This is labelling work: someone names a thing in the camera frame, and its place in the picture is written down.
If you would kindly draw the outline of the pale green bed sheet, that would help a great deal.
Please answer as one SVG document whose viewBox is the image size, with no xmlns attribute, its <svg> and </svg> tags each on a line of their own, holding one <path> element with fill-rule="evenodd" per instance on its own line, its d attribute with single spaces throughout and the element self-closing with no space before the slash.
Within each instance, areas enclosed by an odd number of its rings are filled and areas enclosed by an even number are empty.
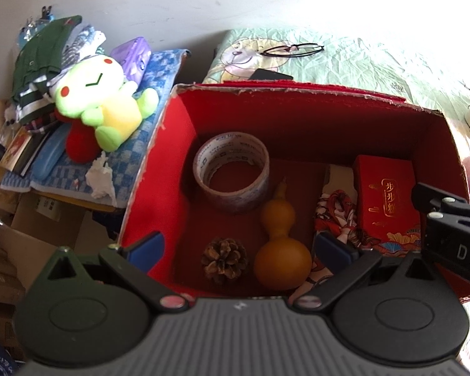
<svg viewBox="0 0 470 376">
<path fill-rule="evenodd" d="M 303 58 L 268 58 L 260 53 L 280 45 L 318 43 L 324 50 Z M 315 32 L 263 28 L 230 30 L 215 51 L 204 82 L 247 80 L 256 69 L 290 75 L 297 82 L 347 86 L 405 98 L 443 113 L 462 161 L 470 157 L 470 89 L 430 66 L 419 55 L 369 43 L 360 37 L 335 37 Z"/>
</svg>

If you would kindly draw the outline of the black phone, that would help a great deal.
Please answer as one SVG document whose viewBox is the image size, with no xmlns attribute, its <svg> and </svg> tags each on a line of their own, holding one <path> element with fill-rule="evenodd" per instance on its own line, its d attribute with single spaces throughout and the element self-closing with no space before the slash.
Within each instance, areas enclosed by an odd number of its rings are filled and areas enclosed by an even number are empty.
<svg viewBox="0 0 470 376">
<path fill-rule="evenodd" d="M 252 81 L 292 81 L 294 78 L 274 70 L 256 69 L 254 73 L 248 78 Z"/>
</svg>

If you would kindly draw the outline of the blue glasses case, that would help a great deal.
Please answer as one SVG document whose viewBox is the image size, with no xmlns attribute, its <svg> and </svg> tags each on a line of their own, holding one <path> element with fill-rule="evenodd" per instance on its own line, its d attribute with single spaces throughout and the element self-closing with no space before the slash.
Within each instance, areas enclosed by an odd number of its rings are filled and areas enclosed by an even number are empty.
<svg viewBox="0 0 470 376">
<path fill-rule="evenodd" d="M 71 125 L 63 123 L 45 140 L 32 165 L 31 177 L 33 179 L 44 181 L 48 178 L 65 151 L 70 130 Z"/>
</svg>

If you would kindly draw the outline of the red gift box gold print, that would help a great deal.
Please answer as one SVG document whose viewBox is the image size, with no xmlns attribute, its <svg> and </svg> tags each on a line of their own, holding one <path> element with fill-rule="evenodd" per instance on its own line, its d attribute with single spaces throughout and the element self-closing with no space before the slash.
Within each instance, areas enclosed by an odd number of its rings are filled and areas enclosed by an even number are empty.
<svg viewBox="0 0 470 376">
<path fill-rule="evenodd" d="M 415 185 L 412 162 L 359 155 L 355 179 L 363 246 L 392 257 L 420 250 L 420 216 L 411 200 Z"/>
</svg>

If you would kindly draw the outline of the wooden gourd ornament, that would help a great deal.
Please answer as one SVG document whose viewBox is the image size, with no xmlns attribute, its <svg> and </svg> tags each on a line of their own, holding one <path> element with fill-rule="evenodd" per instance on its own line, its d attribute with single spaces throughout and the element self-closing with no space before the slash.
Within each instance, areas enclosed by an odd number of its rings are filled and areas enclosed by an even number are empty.
<svg viewBox="0 0 470 376">
<path fill-rule="evenodd" d="M 260 222 L 268 241 L 254 258 L 253 272 L 269 290 L 285 291 L 301 286 L 312 266 L 309 249 L 290 237 L 295 225 L 295 208 L 286 198 L 287 183 L 279 182 L 275 192 L 261 209 Z"/>
</svg>

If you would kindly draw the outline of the brown pine cone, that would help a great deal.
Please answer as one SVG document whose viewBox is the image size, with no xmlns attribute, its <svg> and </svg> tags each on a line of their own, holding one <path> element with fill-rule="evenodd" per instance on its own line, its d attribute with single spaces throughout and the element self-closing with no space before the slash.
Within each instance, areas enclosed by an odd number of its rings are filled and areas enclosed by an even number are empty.
<svg viewBox="0 0 470 376">
<path fill-rule="evenodd" d="M 215 284 L 237 281 L 248 267 L 248 254 L 234 238 L 215 238 L 204 249 L 201 264 L 206 278 Z"/>
</svg>

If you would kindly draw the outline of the large red cardboard box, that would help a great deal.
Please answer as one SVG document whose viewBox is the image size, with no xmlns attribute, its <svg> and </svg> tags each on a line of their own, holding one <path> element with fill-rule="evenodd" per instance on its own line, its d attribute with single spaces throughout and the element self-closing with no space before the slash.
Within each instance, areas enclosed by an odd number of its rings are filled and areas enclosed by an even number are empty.
<svg viewBox="0 0 470 376">
<path fill-rule="evenodd" d="M 166 103 L 129 201 L 120 234 L 130 245 L 152 232 L 164 255 L 152 279 L 194 296 L 268 295 L 251 271 L 227 285 L 205 277 L 201 256 L 215 238 L 236 238 L 255 255 L 266 243 L 258 210 L 226 213 L 196 183 L 196 153 L 210 138 L 243 132 L 262 141 L 270 182 L 285 181 L 296 210 L 292 236 L 310 243 L 316 203 L 329 164 L 352 165 L 360 154 L 409 159 L 419 182 L 466 197 L 468 184 L 451 130 L 439 113 L 372 93 L 320 86 L 254 89 L 179 85 Z"/>
</svg>

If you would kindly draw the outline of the printed packing tape roll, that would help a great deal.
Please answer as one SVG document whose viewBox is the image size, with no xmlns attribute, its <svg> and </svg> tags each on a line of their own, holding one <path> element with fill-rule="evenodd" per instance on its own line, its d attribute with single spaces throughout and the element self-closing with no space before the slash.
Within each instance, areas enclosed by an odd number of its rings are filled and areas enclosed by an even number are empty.
<svg viewBox="0 0 470 376">
<path fill-rule="evenodd" d="M 262 141 L 248 133 L 222 133 L 196 153 L 192 172 L 204 196 L 225 212 L 245 212 L 265 197 L 270 158 Z"/>
</svg>

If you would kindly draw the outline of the black frame eyeglasses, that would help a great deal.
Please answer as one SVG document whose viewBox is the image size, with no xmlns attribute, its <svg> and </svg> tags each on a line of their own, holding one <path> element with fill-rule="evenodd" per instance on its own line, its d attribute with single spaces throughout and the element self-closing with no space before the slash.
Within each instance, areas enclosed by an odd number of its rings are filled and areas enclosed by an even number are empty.
<svg viewBox="0 0 470 376">
<path fill-rule="evenodd" d="M 303 58 L 321 53 L 324 46 L 318 43 L 296 43 L 265 49 L 260 54 L 268 58 Z"/>
</svg>

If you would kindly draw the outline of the green folded garment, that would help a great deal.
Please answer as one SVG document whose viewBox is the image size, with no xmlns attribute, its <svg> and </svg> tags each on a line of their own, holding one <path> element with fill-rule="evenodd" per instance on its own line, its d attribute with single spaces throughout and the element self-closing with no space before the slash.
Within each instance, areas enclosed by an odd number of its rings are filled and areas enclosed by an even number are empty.
<svg viewBox="0 0 470 376">
<path fill-rule="evenodd" d="M 15 63 L 12 100 L 21 107 L 47 93 L 47 83 L 61 72 L 62 52 L 81 15 L 55 19 L 24 46 Z"/>
</svg>

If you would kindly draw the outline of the brown cardboard box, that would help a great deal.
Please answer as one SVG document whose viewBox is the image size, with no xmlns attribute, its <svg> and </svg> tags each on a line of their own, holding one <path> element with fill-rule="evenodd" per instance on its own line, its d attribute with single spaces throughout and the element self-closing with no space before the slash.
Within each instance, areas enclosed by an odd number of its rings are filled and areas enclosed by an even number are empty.
<svg viewBox="0 0 470 376">
<path fill-rule="evenodd" d="M 69 246 L 84 254 L 112 242 L 93 212 L 39 194 L 22 194 L 12 228 L 55 246 Z"/>
</svg>

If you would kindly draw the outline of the purple tissue pack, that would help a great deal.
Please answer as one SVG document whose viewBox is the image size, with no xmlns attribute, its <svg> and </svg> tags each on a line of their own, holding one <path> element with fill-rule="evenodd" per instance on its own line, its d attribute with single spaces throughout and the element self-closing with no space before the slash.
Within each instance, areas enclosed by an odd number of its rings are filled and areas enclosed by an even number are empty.
<svg viewBox="0 0 470 376">
<path fill-rule="evenodd" d="M 128 81 L 134 81 L 140 85 L 151 54 L 152 50 L 148 41 L 144 37 L 135 37 L 114 48 L 110 52 L 110 57 L 122 66 L 124 76 Z"/>
</svg>

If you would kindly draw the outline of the red plush toy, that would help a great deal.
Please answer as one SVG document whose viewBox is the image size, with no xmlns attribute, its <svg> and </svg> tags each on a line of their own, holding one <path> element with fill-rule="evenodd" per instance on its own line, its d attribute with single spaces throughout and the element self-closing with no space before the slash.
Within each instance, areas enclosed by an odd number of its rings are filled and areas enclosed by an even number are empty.
<svg viewBox="0 0 470 376">
<path fill-rule="evenodd" d="M 55 110 L 55 115 L 59 121 L 70 125 L 65 150 L 72 162 L 87 164 L 100 156 L 102 149 L 97 143 L 93 127 L 86 126 L 80 119 L 62 116 L 58 110 Z"/>
</svg>

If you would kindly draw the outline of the crumpled white tissue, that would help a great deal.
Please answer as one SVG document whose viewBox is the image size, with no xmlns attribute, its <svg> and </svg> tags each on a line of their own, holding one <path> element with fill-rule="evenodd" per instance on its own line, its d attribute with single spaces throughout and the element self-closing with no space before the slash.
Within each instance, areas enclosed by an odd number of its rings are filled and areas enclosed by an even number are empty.
<svg viewBox="0 0 470 376">
<path fill-rule="evenodd" d="M 86 184 L 91 188 L 93 199 L 109 197 L 111 205 L 117 207 L 112 168 L 107 163 L 107 155 L 104 151 L 92 162 L 90 169 L 86 172 Z"/>
</svg>

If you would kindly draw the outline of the blue checkered cloth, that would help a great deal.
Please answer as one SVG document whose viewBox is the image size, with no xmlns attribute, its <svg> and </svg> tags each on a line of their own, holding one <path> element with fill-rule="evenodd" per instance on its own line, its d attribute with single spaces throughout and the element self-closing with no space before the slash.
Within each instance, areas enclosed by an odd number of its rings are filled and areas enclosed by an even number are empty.
<svg viewBox="0 0 470 376">
<path fill-rule="evenodd" d="M 57 122 L 17 136 L 21 144 L 36 138 L 42 145 L 25 176 L 8 171 L 1 188 L 124 208 L 188 55 L 186 49 L 151 54 L 140 81 L 127 78 L 114 55 L 93 55 L 68 66 L 47 84 L 46 99 Z"/>
</svg>

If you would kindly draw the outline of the green frog plush toy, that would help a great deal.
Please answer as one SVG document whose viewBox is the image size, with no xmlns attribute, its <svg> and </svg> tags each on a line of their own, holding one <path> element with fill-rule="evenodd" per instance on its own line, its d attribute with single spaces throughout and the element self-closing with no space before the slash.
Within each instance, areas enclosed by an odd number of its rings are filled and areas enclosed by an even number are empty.
<svg viewBox="0 0 470 376">
<path fill-rule="evenodd" d="M 116 151 L 159 105 L 151 87 L 135 97 L 138 85 L 128 81 L 122 66 L 107 55 L 87 57 L 50 86 L 58 112 L 95 129 L 98 145 Z"/>
</svg>

